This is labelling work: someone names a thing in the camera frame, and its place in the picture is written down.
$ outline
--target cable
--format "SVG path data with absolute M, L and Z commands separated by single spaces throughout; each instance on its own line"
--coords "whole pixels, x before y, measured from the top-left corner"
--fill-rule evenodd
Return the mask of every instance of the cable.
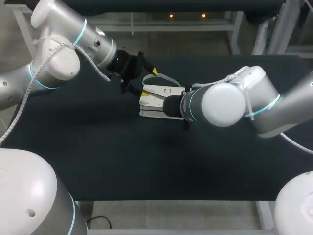
M 88 62 L 92 65 L 92 67 L 96 70 L 96 72 L 106 81 L 110 82 L 110 79 L 105 76 L 96 66 L 96 64 L 92 61 L 92 59 L 77 45 L 73 44 L 74 47 L 88 60 Z M 6 130 L 6 132 L 3 134 L 3 136 L 0 138 L 0 146 L 2 145 L 3 141 L 8 137 L 8 135 L 12 132 L 12 130 L 14 129 L 16 123 L 18 122 L 18 120 L 20 119 L 22 112 L 24 110 L 24 107 L 26 105 L 26 102 L 28 100 L 30 91 L 35 83 L 35 81 L 37 80 L 38 75 L 40 74 L 40 72 L 43 70 L 44 66 L 52 59 L 52 57 L 62 48 L 64 47 L 68 47 L 69 45 L 65 44 L 65 43 L 60 43 L 60 45 L 58 45 L 57 47 L 55 47 L 55 49 L 51 52 L 51 54 L 46 58 L 46 60 L 39 66 L 39 69 L 37 70 L 37 72 L 35 73 L 35 75 L 33 76 L 32 80 L 30 81 L 25 95 L 23 97 L 23 100 L 20 104 L 20 108 L 17 111 L 12 123 L 10 124 L 9 128 Z
M 296 146 L 297 148 L 301 149 L 302 151 L 305 151 L 307 153 L 313 154 L 313 151 L 303 147 L 302 145 L 299 145 L 297 142 L 293 141 L 292 139 L 290 139 L 288 136 L 286 136 L 284 133 L 280 133 L 280 135 L 287 140 L 289 143 L 291 143 L 292 145 Z
M 104 218 L 104 219 L 106 219 L 106 220 L 108 221 L 108 223 L 109 223 L 110 229 L 112 229 L 112 223 L 111 223 L 111 221 L 110 221 L 107 217 L 105 217 L 105 216 L 96 216 L 96 217 L 93 217 L 93 218 L 87 220 L 87 222 L 86 222 L 87 225 L 88 225 L 91 221 L 93 221 L 94 219 L 98 219 L 98 218 Z
M 142 79 L 142 85 L 143 85 L 143 86 L 145 85 L 145 81 L 146 81 L 146 80 L 148 80 L 148 79 L 150 79 L 150 78 L 155 78 L 155 77 L 161 77 L 161 78 L 163 78 L 163 79 L 165 79 L 165 80 L 167 80 L 167 81 L 173 82 L 173 83 L 176 84 L 178 87 L 181 87 L 181 84 L 180 84 L 178 81 L 176 81 L 175 79 L 173 79 L 173 78 L 171 78 L 171 77 L 169 77 L 169 76 L 166 76 L 166 75 L 164 75 L 164 74 L 162 74 L 162 73 L 158 73 L 158 76 L 155 76 L 155 75 L 153 75 L 153 74 L 148 74 L 147 76 L 145 76 L 145 77 Z
M 58 45 L 57 47 L 55 47 L 55 49 L 52 51 L 52 53 L 46 58 L 46 60 L 39 66 L 39 69 L 37 70 L 37 72 L 35 73 L 34 77 L 31 79 L 25 95 L 23 97 L 23 100 L 21 102 L 20 108 L 14 118 L 14 120 L 12 121 L 11 125 L 9 126 L 9 128 L 6 130 L 6 132 L 3 134 L 3 136 L 0 138 L 0 146 L 3 143 L 3 141 L 8 137 L 8 135 L 12 132 L 12 130 L 14 129 L 16 123 L 18 122 L 18 120 L 21 117 L 21 114 L 24 110 L 25 104 L 27 102 L 27 99 L 29 97 L 30 91 L 38 77 L 38 75 L 40 74 L 40 72 L 43 70 L 44 66 L 52 59 L 52 57 L 62 48 L 64 48 L 65 46 L 67 46 L 65 43 L 61 43 L 60 45 Z
M 203 84 L 202 83 L 195 83 L 191 87 L 192 88 L 199 88 L 199 87 L 206 87 L 206 86 L 217 84 L 217 83 L 229 82 L 229 81 L 235 79 L 239 74 L 243 73 L 244 71 L 246 71 L 249 68 L 250 68 L 249 66 L 244 66 L 241 69 L 239 69 L 237 72 L 235 72 L 234 74 L 229 75 L 229 76 L 227 76 L 226 78 L 224 78 L 222 80 L 219 80 L 219 81 L 216 81 L 216 82 L 211 82 L 211 83 L 203 83 Z
M 92 67 L 94 68 L 94 70 L 96 70 L 96 72 L 100 75 L 100 77 L 102 77 L 104 80 L 106 80 L 107 82 L 110 82 L 110 79 L 103 74 L 98 67 L 96 66 L 96 64 L 92 61 L 92 59 L 83 51 L 83 49 L 81 49 L 79 46 L 77 46 L 76 44 L 73 44 L 74 47 L 88 60 L 88 62 L 92 65 Z

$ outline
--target metal frame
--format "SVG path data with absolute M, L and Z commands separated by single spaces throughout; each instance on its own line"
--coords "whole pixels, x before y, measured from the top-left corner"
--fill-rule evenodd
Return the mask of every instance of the metal frame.
M 34 45 L 34 30 L 30 24 L 30 22 L 25 18 L 24 13 L 22 12 L 21 7 L 13 8 L 13 14 L 18 22 L 28 50 L 32 56 L 32 58 L 36 55 L 36 47 Z
M 285 54 L 304 0 L 286 0 L 278 16 L 268 54 Z
M 275 235 L 275 233 L 262 230 L 88 230 L 88 235 Z
M 24 17 L 24 13 L 32 11 L 26 5 L 7 5 L 12 7 L 17 22 L 21 28 L 27 47 L 32 56 L 35 54 L 33 45 L 33 31 L 30 23 Z M 238 47 L 238 36 L 244 13 L 226 12 L 224 20 L 211 20 L 209 22 L 141 22 L 134 24 L 116 23 L 91 19 L 90 21 L 105 32 L 200 32 L 200 31 L 227 31 L 232 54 L 240 54 Z M 262 48 L 262 42 L 256 41 L 256 48 Z
M 304 0 L 303 3 L 306 3 L 311 12 L 313 12 L 313 7 L 312 5 L 309 3 L 309 1 Z M 298 55 L 303 59 L 312 59 L 313 58 L 313 46 L 288 46 L 286 51 L 285 51 L 286 55 Z
M 231 13 L 231 21 L 233 21 L 234 29 L 228 32 L 228 39 L 230 43 L 231 53 L 233 55 L 240 55 L 240 49 L 238 47 L 238 36 L 240 31 L 241 22 L 243 21 L 244 13 L 243 11 L 238 11 Z
M 268 201 L 256 201 L 261 230 L 110 230 L 88 229 L 88 235 L 278 235 Z

